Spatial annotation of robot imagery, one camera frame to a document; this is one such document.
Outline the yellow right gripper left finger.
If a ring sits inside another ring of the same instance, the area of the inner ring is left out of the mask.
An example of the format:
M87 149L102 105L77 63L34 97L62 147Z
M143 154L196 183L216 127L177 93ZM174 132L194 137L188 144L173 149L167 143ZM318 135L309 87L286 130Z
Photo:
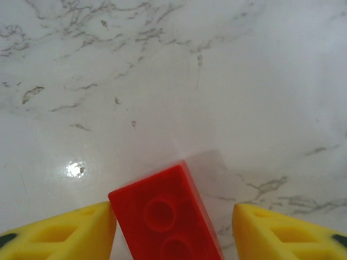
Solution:
M109 259L116 217L93 204L1 234L1 259Z

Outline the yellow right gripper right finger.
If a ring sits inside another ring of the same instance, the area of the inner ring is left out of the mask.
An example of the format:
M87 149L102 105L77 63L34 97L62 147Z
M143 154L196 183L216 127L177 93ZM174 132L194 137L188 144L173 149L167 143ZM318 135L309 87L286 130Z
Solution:
M250 204L235 204L239 259L346 259L346 234Z

